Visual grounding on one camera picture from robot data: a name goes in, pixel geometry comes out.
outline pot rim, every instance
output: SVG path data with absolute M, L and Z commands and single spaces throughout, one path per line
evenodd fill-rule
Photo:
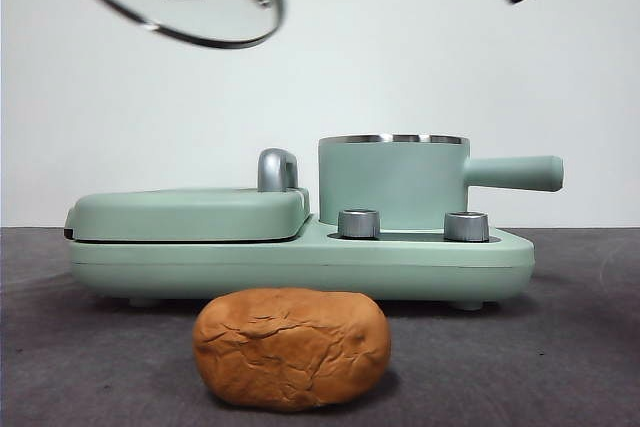
M 360 144 L 360 143 L 391 143 L 391 142 L 417 142 L 424 144 L 468 144 L 469 139 L 455 137 L 453 135 L 433 134 L 366 134 L 343 135 L 338 137 L 325 137 L 320 139 L 323 144 Z

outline sandwich maker lid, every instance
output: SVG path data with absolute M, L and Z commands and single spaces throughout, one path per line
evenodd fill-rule
M 306 189 L 183 189 L 93 194 L 69 211 L 65 236 L 86 242 L 231 242 L 296 235 Z

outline mint green pot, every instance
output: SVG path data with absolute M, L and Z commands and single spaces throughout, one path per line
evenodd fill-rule
M 360 135 L 320 140 L 320 222 L 343 209 L 380 212 L 383 229 L 443 227 L 444 214 L 467 210 L 469 186 L 554 192 L 554 156 L 469 158 L 469 141 L 442 135 Z

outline gray carpet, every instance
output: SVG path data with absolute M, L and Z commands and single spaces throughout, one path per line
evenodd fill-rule
M 69 274 L 60 229 L 2 230 L 2 415 L 14 426 L 640 425 L 640 229 L 530 229 L 526 292 L 481 312 L 382 302 L 391 365 L 359 400 L 227 406 L 195 370 L 204 302 L 137 310 Z

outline pot handle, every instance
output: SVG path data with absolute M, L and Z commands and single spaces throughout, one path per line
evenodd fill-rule
M 266 149 L 258 159 L 258 192 L 286 192 L 298 187 L 298 161 L 283 149 Z
M 560 157 L 507 157 L 468 159 L 467 185 L 556 192 L 562 188 L 564 168 Z

